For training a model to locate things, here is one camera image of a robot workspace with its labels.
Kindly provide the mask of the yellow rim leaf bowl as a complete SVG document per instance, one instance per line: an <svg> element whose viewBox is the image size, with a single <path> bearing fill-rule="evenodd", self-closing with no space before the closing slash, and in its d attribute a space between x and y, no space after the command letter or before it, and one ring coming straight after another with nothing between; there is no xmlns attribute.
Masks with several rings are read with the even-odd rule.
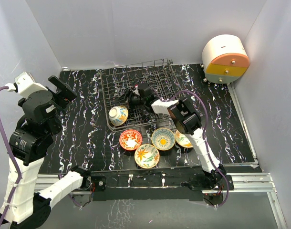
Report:
<svg viewBox="0 0 291 229"><path fill-rule="evenodd" d="M134 159L140 168L150 169L157 166L160 153L153 145L143 144L135 151Z"/></svg>

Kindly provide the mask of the blue scalloped sun bowl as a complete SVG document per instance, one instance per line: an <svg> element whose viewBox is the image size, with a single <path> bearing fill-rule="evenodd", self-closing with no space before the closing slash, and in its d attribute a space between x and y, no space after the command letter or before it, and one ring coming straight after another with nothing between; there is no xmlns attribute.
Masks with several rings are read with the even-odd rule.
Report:
<svg viewBox="0 0 291 229"><path fill-rule="evenodd" d="M152 133L151 142L158 150L167 151L175 145L175 134L170 129L159 128Z"/></svg>

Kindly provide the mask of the blue and yellow patterned bowl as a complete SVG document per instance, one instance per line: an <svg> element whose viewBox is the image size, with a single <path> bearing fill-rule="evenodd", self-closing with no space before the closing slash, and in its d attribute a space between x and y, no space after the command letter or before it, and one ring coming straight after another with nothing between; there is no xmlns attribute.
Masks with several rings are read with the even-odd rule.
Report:
<svg viewBox="0 0 291 229"><path fill-rule="evenodd" d="M114 126L123 125L128 119L128 109L123 105L114 106L109 111L108 117Z"/></svg>

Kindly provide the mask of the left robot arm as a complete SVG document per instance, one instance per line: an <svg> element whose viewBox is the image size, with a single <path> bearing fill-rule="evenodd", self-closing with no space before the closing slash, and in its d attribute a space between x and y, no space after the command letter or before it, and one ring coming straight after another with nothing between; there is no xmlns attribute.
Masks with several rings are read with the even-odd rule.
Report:
<svg viewBox="0 0 291 229"><path fill-rule="evenodd" d="M76 97L70 86L56 76L49 82L57 87L54 92L37 83L27 72L17 76L13 83L0 88L18 93L18 105L23 116L16 129L7 137L0 118L0 133L9 155L9 176L3 204L0 208L0 226L12 229L36 229L47 220L52 208L74 190L89 190L89 170L76 166L49 187L36 191L39 170L53 136L62 130L61 115Z"/></svg>

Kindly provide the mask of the red orange floral bowl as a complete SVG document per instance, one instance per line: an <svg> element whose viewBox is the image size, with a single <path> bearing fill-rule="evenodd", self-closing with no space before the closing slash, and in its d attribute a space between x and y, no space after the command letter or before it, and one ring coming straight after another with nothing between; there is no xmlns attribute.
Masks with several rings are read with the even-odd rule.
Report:
<svg viewBox="0 0 291 229"><path fill-rule="evenodd" d="M128 129L120 134L119 143L124 150L136 150L141 146L142 136L137 130Z"/></svg>

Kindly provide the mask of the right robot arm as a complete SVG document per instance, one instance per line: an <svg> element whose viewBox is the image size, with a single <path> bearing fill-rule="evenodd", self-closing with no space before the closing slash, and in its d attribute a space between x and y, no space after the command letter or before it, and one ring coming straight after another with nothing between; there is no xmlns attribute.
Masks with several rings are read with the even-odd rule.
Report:
<svg viewBox="0 0 291 229"><path fill-rule="evenodd" d="M205 114L205 124L189 98L176 99L179 94L189 94L195 97L202 106ZM205 174L206 185L210 189L217 189L226 179L226 171L222 163L215 157L207 139L208 112L200 97L188 90L181 90L175 96L164 99L148 84L141 83L136 87L129 87L115 103L128 103L129 106L141 105L154 114L169 115L176 129L192 144L201 162Z"/></svg>

